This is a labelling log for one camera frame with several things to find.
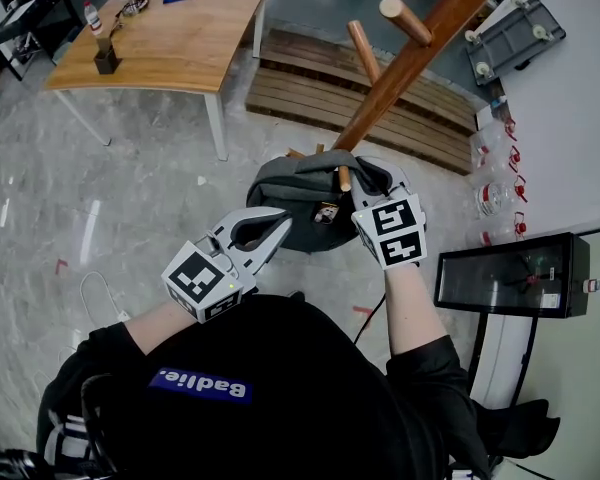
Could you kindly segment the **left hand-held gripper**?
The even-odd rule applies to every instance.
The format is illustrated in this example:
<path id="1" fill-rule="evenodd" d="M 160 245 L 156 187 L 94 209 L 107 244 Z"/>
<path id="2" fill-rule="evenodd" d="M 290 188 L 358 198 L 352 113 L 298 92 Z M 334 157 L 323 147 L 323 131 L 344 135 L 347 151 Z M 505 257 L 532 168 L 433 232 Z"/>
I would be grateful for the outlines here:
<path id="1" fill-rule="evenodd" d="M 257 293 L 253 273 L 269 262 L 291 224 L 291 213 L 279 208 L 231 211 L 168 264 L 162 281 L 169 297 L 199 323 L 237 306 Z"/>

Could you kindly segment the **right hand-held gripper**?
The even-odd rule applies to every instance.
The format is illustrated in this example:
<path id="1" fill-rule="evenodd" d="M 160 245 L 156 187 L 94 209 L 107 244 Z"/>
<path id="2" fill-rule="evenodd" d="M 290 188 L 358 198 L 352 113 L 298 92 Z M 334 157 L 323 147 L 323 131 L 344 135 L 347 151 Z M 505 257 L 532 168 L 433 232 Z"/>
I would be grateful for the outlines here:
<path id="1" fill-rule="evenodd" d="M 401 167 L 374 156 L 356 158 L 364 177 L 351 178 L 351 215 L 363 245 L 383 270 L 427 257 L 425 215 Z M 380 200 L 380 194 L 389 194 Z"/>

